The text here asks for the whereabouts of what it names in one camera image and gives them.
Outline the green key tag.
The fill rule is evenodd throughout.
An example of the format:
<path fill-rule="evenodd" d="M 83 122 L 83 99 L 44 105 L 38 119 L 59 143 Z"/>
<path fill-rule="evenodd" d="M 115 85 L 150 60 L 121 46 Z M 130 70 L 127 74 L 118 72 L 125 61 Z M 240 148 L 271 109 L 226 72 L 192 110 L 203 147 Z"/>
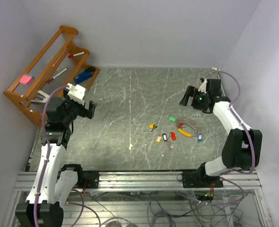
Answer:
<path fill-rule="evenodd" d="M 169 117 L 169 120 L 175 122 L 176 118 L 175 117 Z"/>

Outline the yellow handled chain keyring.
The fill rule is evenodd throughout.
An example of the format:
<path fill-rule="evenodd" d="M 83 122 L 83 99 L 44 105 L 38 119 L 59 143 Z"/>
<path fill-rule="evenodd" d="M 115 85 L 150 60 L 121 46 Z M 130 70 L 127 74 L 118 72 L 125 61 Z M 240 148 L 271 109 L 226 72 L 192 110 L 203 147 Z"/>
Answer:
<path fill-rule="evenodd" d="M 178 124 L 183 123 L 182 128 L 178 128 Z M 197 137 L 199 134 L 202 134 L 202 129 L 198 126 L 198 124 L 194 120 L 190 120 L 187 118 L 177 118 L 176 120 L 177 130 L 186 137 Z"/>

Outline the orange key tag with key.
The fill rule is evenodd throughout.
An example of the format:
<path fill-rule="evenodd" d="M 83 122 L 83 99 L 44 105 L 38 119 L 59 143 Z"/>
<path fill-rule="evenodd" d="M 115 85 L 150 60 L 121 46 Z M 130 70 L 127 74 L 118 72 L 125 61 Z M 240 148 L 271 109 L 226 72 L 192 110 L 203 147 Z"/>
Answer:
<path fill-rule="evenodd" d="M 152 123 L 148 126 L 149 130 L 152 132 L 158 127 L 157 123 Z"/>

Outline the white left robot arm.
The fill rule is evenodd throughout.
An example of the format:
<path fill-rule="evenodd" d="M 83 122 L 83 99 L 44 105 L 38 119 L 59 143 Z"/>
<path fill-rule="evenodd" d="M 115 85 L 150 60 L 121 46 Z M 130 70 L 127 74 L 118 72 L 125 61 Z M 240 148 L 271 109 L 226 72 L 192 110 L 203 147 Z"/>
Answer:
<path fill-rule="evenodd" d="M 78 117 L 92 119 L 97 104 L 66 97 L 50 97 L 43 110 L 41 159 L 26 201 L 17 205 L 15 215 L 22 227 L 60 227 L 63 207 L 73 188 L 84 184 L 80 164 L 60 166 Z"/>

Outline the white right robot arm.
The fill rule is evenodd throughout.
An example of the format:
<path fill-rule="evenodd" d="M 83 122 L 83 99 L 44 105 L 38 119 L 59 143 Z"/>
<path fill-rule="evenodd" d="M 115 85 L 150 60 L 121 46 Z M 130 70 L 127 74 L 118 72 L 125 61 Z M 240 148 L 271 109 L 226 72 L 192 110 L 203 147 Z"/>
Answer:
<path fill-rule="evenodd" d="M 199 88 L 188 86 L 179 104 L 188 103 L 205 114 L 214 114 L 228 134 L 221 156 L 196 170 L 196 181 L 201 187 L 207 187 L 213 178 L 227 171 L 252 171 L 258 166 L 262 133 L 241 119 L 231 100 L 222 94 L 220 79 L 205 79 Z"/>

